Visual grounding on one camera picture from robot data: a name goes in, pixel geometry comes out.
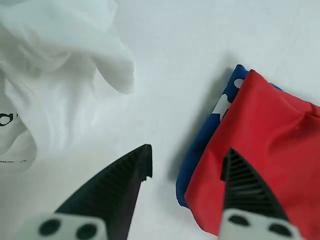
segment white polka dot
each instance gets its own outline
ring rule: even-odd
[[[233,84],[234,84],[238,89],[240,89],[243,82],[244,82],[243,79],[237,78],[236,80],[234,80]]]
[[[219,118],[220,121],[222,120],[222,118],[224,117],[226,111],[228,110],[228,108],[230,107],[231,102],[228,101],[228,96],[227,94],[223,94],[219,101],[217,102],[215,108],[213,109],[212,113],[213,114],[220,114]]]

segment blue polka dot fabric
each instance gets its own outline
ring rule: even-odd
[[[220,121],[226,114],[231,103],[234,101],[239,88],[241,87],[248,71],[242,66],[237,65],[234,69],[222,96],[217,102],[212,114],[208,117],[200,132],[191,144],[180,169],[176,180],[176,198],[179,204],[188,208],[185,200],[185,192],[187,190],[191,176],[203,154],[205,148],[217,129]]]

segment white table surface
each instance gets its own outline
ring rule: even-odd
[[[0,177],[0,238],[25,218],[52,212],[109,163],[153,147],[129,240],[209,240],[176,201],[182,157],[240,63],[320,105],[317,0],[118,0],[116,26],[134,54],[136,91],[115,92],[97,74],[100,105],[78,146]]]

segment crumpled white fabric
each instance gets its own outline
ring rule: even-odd
[[[14,121],[0,126],[0,138],[17,135],[3,152],[0,141],[0,172],[10,165],[2,161],[26,169],[35,157],[58,153],[84,132],[95,111],[97,69],[117,91],[133,90],[132,57],[112,26],[116,10],[112,0],[0,5],[0,98],[5,94],[26,127],[8,130]],[[5,155],[10,151],[14,160]]]

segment red cloth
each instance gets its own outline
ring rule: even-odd
[[[320,107],[249,72],[184,195],[199,226],[215,235],[224,198],[222,162],[230,146],[261,175],[302,236],[319,240]]]

